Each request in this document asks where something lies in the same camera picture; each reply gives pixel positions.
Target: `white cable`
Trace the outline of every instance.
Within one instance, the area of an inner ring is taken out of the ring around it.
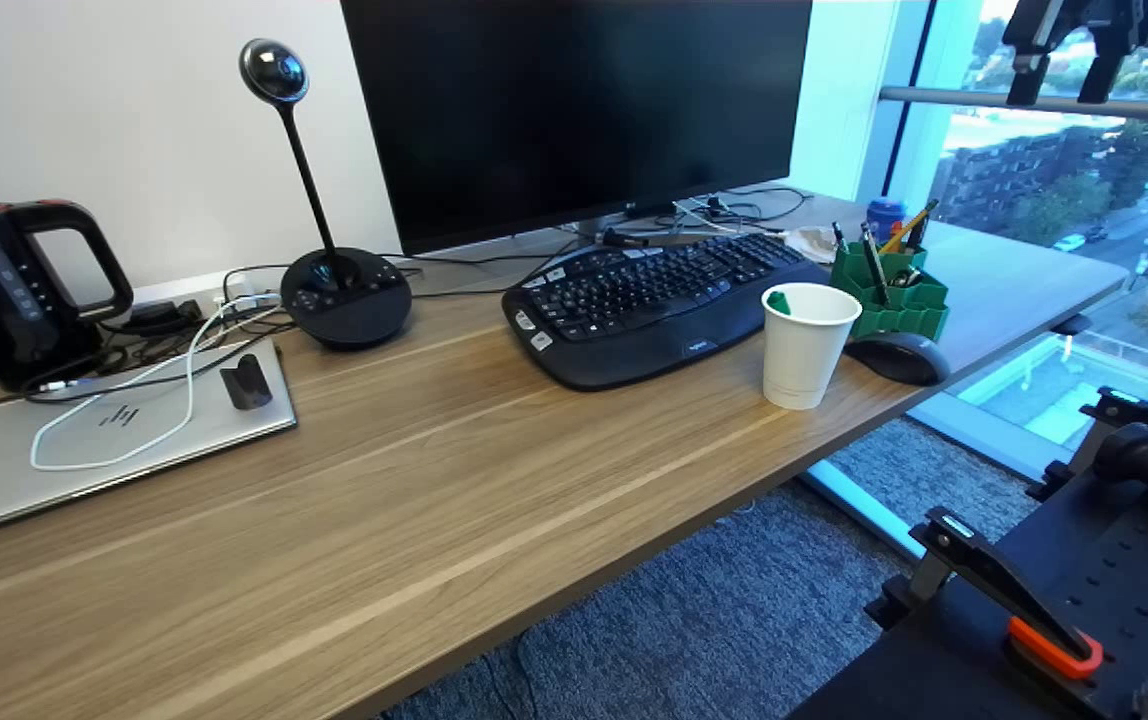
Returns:
[[[101,398],[87,398],[87,399],[81,399],[76,409],[61,412],[61,416],[54,416],[54,420],[34,438],[34,444],[30,444],[30,463],[41,468],[41,472],[111,468],[111,463],[126,463],[126,460],[134,460],[134,458],[139,458],[139,453],[147,453],[147,449],[174,439],[175,433],[185,433],[187,420],[197,416],[197,355],[201,355],[201,342],[209,337],[209,329],[214,329],[227,309],[231,309],[231,306],[222,306],[222,309],[204,321],[204,329],[187,342],[187,347],[185,347],[185,412],[179,412],[179,420],[175,420],[174,428],[166,428],[159,438],[151,438],[151,439],[146,439],[146,444],[136,444],[136,449],[121,453],[121,458],[110,458],[110,460],[83,460],[83,463],[48,463],[48,460],[41,460],[44,438],[48,438],[54,428],[61,428],[66,420],[73,420],[76,412],[94,409],[94,406],[103,398],[103,392],[101,392]],[[134,390],[134,384],[158,377],[159,370],[169,370],[169,363],[175,363],[175,362],[179,362],[179,355],[159,362],[159,363],[136,374],[134,382],[126,382],[126,384],[115,384],[115,390]]]
[[[261,309],[261,312],[252,312],[252,317],[227,323],[223,337],[238,337],[238,333],[243,333],[250,323],[261,323],[265,317],[277,317],[277,312],[281,312],[281,309]],[[174,362],[159,362],[159,363],[146,370],[146,374],[134,377],[134,382],[111,382],[111,377],[54,382],[54,384],[41,384],[41,392],[37,392],[34,399],[41,399],[41,406],[73,406],[73,399],[110,398],[110,392],[121,392],[121,390],[134,390],[134,384],[158,377],[158,374],[169,370]]]

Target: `window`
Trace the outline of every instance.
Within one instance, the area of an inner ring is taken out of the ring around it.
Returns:
[[[904,8],[930,33],[921,64],[902,69],[908,86],[884,88],[884,114],[904,114],[904,131],[884,177],[869,167],[869,187],[913,204],[936,195],[949,224],[1130,270],[1130,290],[1093,312],[1084,344],[1148,370],[1148,49],[1123,60],[1093,114],[1077,104],[1098,60],[1079,30],[1051,51],[1041,107],[1012,114],[1004,26],[1016,0]]]
[[[1041,104],[1010,107],[1016,0],[904,0],[861,195],[941,199],[949,224],[1130,274],[1077,342],[1038,342],[913,416],[1041,479],[1090,433],[1098,390],[1148,398],[1148,49],[1108,104],[1077,104],[1098,43],[1073,33]]]

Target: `black kettle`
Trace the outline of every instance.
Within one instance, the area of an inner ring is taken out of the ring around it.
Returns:
[[[61,258],[70,237],[81,237],[81,266],[101,270],[103,296],[76,301]],[[0,204],[0,384],[8,392],[37,392],[48,382],[73,382],[97,370],[103,333],[101,321],[134,309],[134,283],[101,237],[97,221],[66,199]]]

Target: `laptop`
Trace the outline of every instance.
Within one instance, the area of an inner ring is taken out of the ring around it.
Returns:
[[[222,370],[238,370],[238,362],[250,353],[261,362],[272,392],[261,409],[238,409],[222,377]],[[187,409],[185,382],[110,392],[83,409],[30,399],[0,406],[0,525],[209,453],[223,453],[231,444],[261,439],[268,433],[298,428],[277,344],[261,342],[250,353],[197,377],[197,399],[185,428],[175,428]]]

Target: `computer monitor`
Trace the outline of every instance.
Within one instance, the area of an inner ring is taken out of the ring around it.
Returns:
[[[407,258],[790,177],[812,0],[339,0]]]

